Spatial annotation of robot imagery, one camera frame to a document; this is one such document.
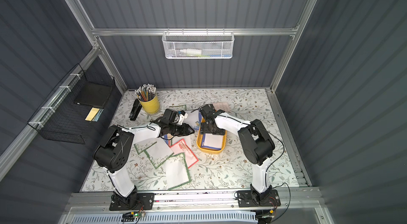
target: yellow tray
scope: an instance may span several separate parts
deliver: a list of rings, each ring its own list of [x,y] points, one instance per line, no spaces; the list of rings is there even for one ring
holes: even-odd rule
[[[201,148],[201,142],[202,142],[202,134],[201,134],[201,126],[199,126],[199,131],[198,131],[198,137],[197,137],[197,147],[205,152],[205,153],[209,153],[209,154],[220,154],[226,146],[226,135],[227,135],[227,131],[225,130],[225,135],[223,136],[222,139],[222,149],[221,150],[209,150],[209,149],[205,149],[205,148]]]

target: wire basket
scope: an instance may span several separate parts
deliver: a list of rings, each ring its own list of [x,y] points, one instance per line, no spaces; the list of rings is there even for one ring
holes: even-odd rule
[[[30,119],[28,125],[37,130],[44,139],[85,144],[90,135],[95,134],[95,122],[85,120],[92,106],[78,105],[74,101],[88,84],[106,87],[105,92],[108,94],[103,98],[103,104],[98,106],[100,110],[97,115],[100,115],[115,86],[114,77],[82,70],[51,106],[38,109],[37,112],[45,108],[45,114],[37,121]]]
[[[234,35],[162,35],[165,57],[168,59],[230,59]]]

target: vent grille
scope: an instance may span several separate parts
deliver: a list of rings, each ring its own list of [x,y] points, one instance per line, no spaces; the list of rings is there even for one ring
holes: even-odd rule
[[[106,214],[75,214],[72,224],[79,223],[100,223],[100,224],[121,224],[123,213]],[[180,221],[244,221],[257,223],[255,213],[250,211],[214,211],[214,212],[160,212],[147,213],[145,217],[140,218],[139,224],[143,223],[179,223]],[[135,221],[126,221],[125,223],[135,223]]]

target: white wire basket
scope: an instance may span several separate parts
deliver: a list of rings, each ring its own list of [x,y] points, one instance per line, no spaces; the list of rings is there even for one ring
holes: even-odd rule
[[[162,35],[168,59],[230,59],[233,53],[233,32],[217,35],[180,35],[166,31]]]

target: green-bordered note paper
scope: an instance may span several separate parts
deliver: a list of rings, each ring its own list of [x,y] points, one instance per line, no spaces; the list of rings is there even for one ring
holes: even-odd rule
[[[182,152],[171,156],[165,162],[167,190],[172,190],[191,182],[185,154]]]
[[[152,138],[152,139],[146,139],[141,142],[135,143],[134,148],[137,154],[142,153],[144,150],[147,150],[148,148],[151,147],[151,145],[154,145],[157,142],[157,138]]]
[[[145,153],[154,168],[161,166],[174,153],[163,139],[157,138],[157,142],[145,150]]]

